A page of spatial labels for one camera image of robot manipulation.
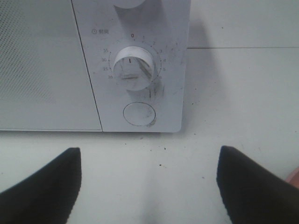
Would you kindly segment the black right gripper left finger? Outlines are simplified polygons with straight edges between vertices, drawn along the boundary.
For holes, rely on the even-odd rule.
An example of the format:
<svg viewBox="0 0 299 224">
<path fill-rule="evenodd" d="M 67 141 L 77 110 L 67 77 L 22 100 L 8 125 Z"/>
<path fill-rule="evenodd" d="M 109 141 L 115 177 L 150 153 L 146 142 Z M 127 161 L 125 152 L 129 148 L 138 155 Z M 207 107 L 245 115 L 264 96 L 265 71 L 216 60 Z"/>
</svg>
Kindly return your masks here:
<svg viewBox="0 0 299 224">
<path fill-rule="evenodd" d="M 82 183 L 81 153 L 68 148 L 0 194 L 2 224 L 65 224 Z"/>
</svg>

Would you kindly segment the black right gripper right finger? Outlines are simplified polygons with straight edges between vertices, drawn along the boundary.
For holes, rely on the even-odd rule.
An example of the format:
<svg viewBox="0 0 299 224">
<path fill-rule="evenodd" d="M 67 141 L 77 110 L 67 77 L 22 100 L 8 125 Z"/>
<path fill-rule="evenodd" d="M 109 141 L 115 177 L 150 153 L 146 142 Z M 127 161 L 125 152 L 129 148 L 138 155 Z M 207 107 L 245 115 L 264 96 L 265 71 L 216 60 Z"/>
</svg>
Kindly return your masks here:
<svg viewBox="0 0 299 224">
<path fill-rule="evenodd" d="M 299 222 L 299 189 L 234 147 L 221 147 L 216 181 L 234 224 Z"/>
</svg>

